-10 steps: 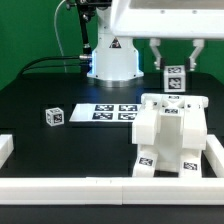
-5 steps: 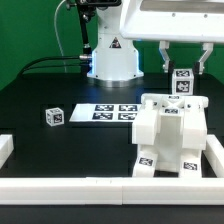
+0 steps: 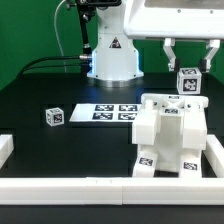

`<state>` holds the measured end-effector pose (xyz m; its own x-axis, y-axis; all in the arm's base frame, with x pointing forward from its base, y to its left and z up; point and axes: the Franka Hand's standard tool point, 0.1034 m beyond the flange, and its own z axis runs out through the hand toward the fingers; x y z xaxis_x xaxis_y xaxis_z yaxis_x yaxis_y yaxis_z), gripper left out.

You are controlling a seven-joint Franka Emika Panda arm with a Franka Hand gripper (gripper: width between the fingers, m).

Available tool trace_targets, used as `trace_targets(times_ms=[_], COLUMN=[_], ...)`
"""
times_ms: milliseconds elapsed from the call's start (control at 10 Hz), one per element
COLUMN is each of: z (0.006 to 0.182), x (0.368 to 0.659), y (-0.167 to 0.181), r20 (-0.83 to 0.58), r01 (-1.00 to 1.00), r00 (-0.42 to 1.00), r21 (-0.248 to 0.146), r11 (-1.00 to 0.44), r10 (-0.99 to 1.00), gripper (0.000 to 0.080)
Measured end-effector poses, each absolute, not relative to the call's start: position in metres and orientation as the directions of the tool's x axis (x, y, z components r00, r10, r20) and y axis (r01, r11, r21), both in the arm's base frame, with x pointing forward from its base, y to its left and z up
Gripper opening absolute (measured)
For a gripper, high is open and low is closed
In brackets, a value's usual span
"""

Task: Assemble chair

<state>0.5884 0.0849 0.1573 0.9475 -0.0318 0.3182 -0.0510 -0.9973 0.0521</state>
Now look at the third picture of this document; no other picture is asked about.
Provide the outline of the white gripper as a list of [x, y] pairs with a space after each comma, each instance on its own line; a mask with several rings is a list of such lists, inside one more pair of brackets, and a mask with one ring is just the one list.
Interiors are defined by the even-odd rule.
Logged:
[[199, 70], [209, 72], [224, 39], [224, 0], [127, 0], [124, 32], [132, 39], [165, 38], [163, 50], [168, 69], [178, 72], [180, 60], [173, 51], [175, 39], [211, 39], [199, 61]]

